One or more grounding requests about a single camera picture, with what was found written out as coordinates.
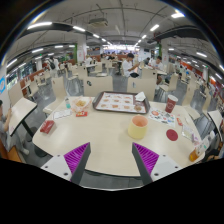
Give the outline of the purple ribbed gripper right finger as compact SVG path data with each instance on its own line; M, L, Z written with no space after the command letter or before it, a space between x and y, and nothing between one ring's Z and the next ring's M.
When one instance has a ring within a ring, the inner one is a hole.
M132 144L132 154L143 182L154 182L182 169L168 155L159 155L137 143Z

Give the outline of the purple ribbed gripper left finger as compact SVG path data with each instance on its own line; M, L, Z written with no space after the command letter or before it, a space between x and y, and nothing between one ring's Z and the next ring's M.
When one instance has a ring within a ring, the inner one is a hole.
M53 156L42 169L79 185L90 153L90 143L87 142L64 155Z

